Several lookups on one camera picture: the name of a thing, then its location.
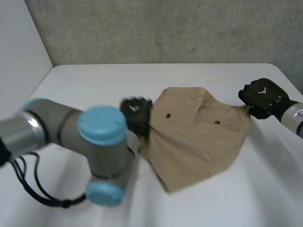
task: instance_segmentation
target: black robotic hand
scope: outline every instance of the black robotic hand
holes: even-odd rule
[[[245,85],[238,96],[246,105],[251,106],[250,114],[257,119],[268,118],[274,114],[272,110],[277,103],[281,100],[289,100],[288,94],[282,88],[266,78]]]
[[[122,101],[120,110],[126,117],[128,129],[137,136],[148,137],[152,101],[144,98],[132,98]]]

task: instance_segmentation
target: tan jacket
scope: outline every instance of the tan jacket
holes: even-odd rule
[[[226,105],[201,87],[169,87],[154,103],[141,155],[169,192],[226,170],[250,129],[249,108]]]

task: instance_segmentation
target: light blue joint cap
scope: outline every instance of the light blue joint cap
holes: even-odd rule
[[[113,146],[126,138],[124,114],[112,106],[97,106],[83,112],[78,119],[78,131],[88,142]]]
[[[46,100],[46,98],[31,98],[27,100],[23,106],[21,107],[22,110],[26,110],[31,104],[41,101],[41,100]]]
[[[92,203],[113,207],[121,203],[125,191],[110,183],[90,182],[86,187],[85,195]]]

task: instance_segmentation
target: gray wall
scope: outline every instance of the gray wall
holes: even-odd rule
[[[267,62],[303,92],[303,0],[25,2],[54,66]]]

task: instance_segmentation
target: black cable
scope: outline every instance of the black cable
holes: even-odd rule
[[[74,199],[74,200],[59,200],[53,196],[51,196],[49,193],[47,193],[44,188],[42,187],[39,179],[38,179],[38,165],[39,165],[39,161],[40,161],[40,156],[35,153],[35,152],[29,152],[29,155],[33,155],[36,157],[36,162],[35,162],[35,169],[34,169],[34,177],[35,177],[35,181],[36,184],[38,186],[38,188],[40,189],[40,191],[43,193],[43,195],[45,195],[47,198],[42,197],[41,195],[39,195],[38,193],[36,193],[27,183],[26,181],[26,171],[27,171],[27,163],[26,160],[23,157],[19,157],[20,160],[23,163],[23,171],[21,170],[21,167],[18,163],[17,160],[12,160],[9,163],[13,166],[14,171],[16,173],[16,176],[18,178],[18,180],[21,182],[21,184],[23,185],[25,191],[32,196],[35,200],[37,200],[38,202],[46,205],[46,206],[50,206],[50,207],[63,207],[63,208],[68,208],[71,205],[76,205],[80,202],[83,202],[86,199],[85,194],[81,195],[80,197]]]

